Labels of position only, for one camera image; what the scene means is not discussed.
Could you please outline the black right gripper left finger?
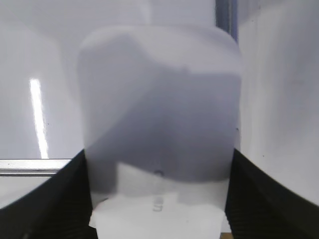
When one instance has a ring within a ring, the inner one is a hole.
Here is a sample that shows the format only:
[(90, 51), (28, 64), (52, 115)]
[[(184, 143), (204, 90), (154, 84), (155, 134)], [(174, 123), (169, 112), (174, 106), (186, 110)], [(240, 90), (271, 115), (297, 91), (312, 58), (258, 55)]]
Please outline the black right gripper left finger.
[(95, 239), (85, 154), (0, 211), (2, 239)]

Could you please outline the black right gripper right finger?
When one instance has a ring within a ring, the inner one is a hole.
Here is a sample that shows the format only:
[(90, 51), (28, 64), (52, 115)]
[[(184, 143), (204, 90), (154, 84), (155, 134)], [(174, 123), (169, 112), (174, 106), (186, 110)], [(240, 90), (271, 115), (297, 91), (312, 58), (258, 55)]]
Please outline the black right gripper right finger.
[(225, 207), (235, 239), (317, 239), (319, 207), (234, 150)]

